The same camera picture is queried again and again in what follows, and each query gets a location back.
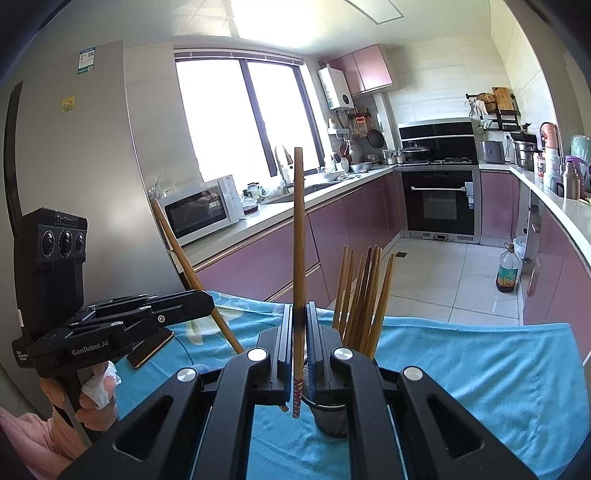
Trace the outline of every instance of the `cutting board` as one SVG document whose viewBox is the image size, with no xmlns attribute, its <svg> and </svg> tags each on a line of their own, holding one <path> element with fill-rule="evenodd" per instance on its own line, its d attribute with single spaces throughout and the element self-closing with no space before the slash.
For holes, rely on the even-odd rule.
<svg viewBox="0 0 591 480">
<path fill-rule="evenodd" d="M 493 87 L 492 93 L 495 94 L 496 104 L 499 110 L 515 110 L 509 89 L 505 87 Z"/>
</svg>

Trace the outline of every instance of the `kitchen counter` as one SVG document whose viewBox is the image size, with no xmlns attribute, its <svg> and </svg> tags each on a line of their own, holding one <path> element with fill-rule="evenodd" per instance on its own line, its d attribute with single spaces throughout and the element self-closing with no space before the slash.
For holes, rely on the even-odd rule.
<svg viewBox="0 0 591 480">
<path fill-rule="evenodd" d="M 332 185 L 318 192 L 310 193 L 304 197 L 306 209 L 312 208 L 313 206 L 325 202 L 337 195 L 342 195 L 350 190 L 354 190 L 355 188 L 358 188 L 371 180 L 378 179 L 391 171 L 392 167 L 383 166 L 379 169 L 362 174 L 358 179 L 344 180 L 337 185 Z M 320 175 L 310 175 L 306 177 L 306 186 L 320 183 L 327 183 Z M 191 262 L 191 265 L 197 266 L 208 258 L 223 252 L 252 235 L 293 217 L 293 206 L 293 202 L 259 205 L 259 209 L 255 213 L 246 215 L 244 219 L 230 227 L 184 245 L 183 250 L 189 259 L 189 262 Z M 180 263 L 173 254 L 171 256 L 174 259 L 177 270 L 181 272 L 183 269 Z"/>
<path fill-rule="evenodd" d="M 363 174 L 361 178 L 345 180 L 318 192 L 310 193 L 304 198 L 306 209 L 323 203 L 337 195 L 354 190 L 359 186 L 380 178 L 396 167 L 384 166 Z M 480 170 L 507 171 L 515 175 L 530 190 L 532 190 L 550 211 L 556 216 L 564 229 L 579 247 L 585 260 L 591 265 L 591 207 L 582 202 L 558 197 L 543 185 L 541 179 L 532 171 L 522 170 L 515 164 L 479 164 Z M 306 177 L 306 186 L 319 184 L 325 180 L 318 175 Z M 271 203 L 259 205 L 257 212 L 246 215 L 245 219 L 219 232 L 196 240 L 183 247 L 191 265 L 199 265 L 214 255 L 249 238 L 256 233 L 266 230 L 284 220 L 293 217 L 293 202 Z M 173 256 L 177 270 L 182 268 Z"/>
<path fill-rule="evenodd" d="M 511 167 L 515 167 L 514 163 L 479 163 L 479 170 L 498 170 L 509 171 Z"/>
<path fill-rule="evenodd" d="M 517 166 L 511 166 L 510 171 L 544 202 L 591 265 L 591 206 L 559 197 L 532 171 Z"/>
</svg>

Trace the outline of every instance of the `pot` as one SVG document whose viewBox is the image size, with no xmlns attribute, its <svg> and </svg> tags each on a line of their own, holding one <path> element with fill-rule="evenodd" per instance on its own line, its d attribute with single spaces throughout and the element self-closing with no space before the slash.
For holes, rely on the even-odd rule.
<svg viewBox="0 0 591 480">
<path fill-rule="evenodd" d="M 519 168 L 534 171 L 534 157 L 538 144 L 531 142 L 513 142 L 515 147 L 515 163 Z"/>
<path fill-rule="evenodd" d="M 402 153 L 407 162 L 431 160 L 431 149 L 427 147 L 407 147 Z"/>
</svg>

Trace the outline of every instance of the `cabinet door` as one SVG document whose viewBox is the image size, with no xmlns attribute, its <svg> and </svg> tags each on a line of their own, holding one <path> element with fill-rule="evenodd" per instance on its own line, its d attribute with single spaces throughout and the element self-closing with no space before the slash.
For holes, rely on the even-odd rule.
<svg viewBox="0 0 591 480">
<path fill-rule="evenodd" d="M 525 325 L 544 323 L 554 298 L 569 241 L 554 215 L 540 207 L 541 233 L 538 256 L 523 308 Z"/>
<path fill-rule="evenodd" d="M 388 216 L 384 201 L 384 183 L 382 179 L 370 181 L 365 186 L 368 196 L 369 221 L 373 242 L 379 247 L 385 247 L 391 240 L 388 233 Z"/>
<path fill-rule="evenodd" d="M 322 265 L 329 300 L 336 298 L 339 285 L 343 247 L 350 244 L 347 230 L 347 210 L 342 199 L 329 203 L 308 214 L 318 259 Z"/>
<path fill-rule="evenodd" d="M 293 287 L 283 293 L 281 296 L 273 299 L 274 303 L 292 303 L 294 301 Z M 316 306 L 325 309 L 330 305 L 329 296 L 324 285 L 324 276 L 322 268 L 318 265 L 314 270 L 306 274 L 306 302 L 313 301 Z"/>
<path fill-rule="evenodd" d="M 340 70 L 345 74 L 345 80 L 347 81 L 347 86 L 349 87 L 349 93 L 351 95 L 363 92 L 365 90 L 365 88 L 363 88 L 361 76 L 359 75 L 359 69 L 357 68 L 357 64 L 355 63 L 352 53 L 349 53 L 348 55 L 345 55 L 339 59 L 332 60 L 330 62 L 330 66 L 334 69 Z"/>
<path fill-rule="evenodd" d="M 514 207 L 519 203 L 519 188 L 515 198 L 516 182 L 519 180 L 511 173 L 480 172 L 483 236 L 513 238 Z"/>
<path fill-rule="evenodd" d="M 293 281 L 293 223 L 222 258 L 197 275 L 207 290 L 265 300 Z M 306 268 L 318 263 L 306 219 Z"/>
<path fill-rule="evenodd" d="M 351 248 L 361 254 L 367 254 L 368 248 L 374 245 L 369 220 L 369 204 L 365 186 L 343 197 L 347 214 L 347 231 Z"/>
<path fill-rule="evenodd" d="M 580 257 L 577 247 L 569 240 L 556 293 L 545 322 L 570 324 L 579 346 L 581 360 L 584 360 L 591 350 L 591 317 L 588 300 L 590 292 L 591 278 L 589 278 L 587 263 Z"/>
<path fill-rule="evenodd" d="M 392 83 L 390 72 L 378 45 L 372 45 L 353 52 L 353 58 L 359 69 L 364 90 L 371 90 Z"/>
<path fill-rule="evenodd" d="M 398 195 L 394 174 L 390 173 L 383 178 L 382 192 L 386 205 L 386 218 L 388 220 L 388 237 L 390 242 L 400 231 L 400 212 L 398 210 Z"/>
</svg>

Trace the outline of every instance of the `oven door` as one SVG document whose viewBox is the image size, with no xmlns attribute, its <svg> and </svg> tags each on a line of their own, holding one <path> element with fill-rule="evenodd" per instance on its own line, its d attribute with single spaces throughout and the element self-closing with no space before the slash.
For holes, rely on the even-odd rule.
<svg viewBox="0 0 591 480">
<path fill-rule="evenodd" d="M 472 170 L 406 171 L 402 184 L 409 231 L 480 235 Z"/>
</svg>

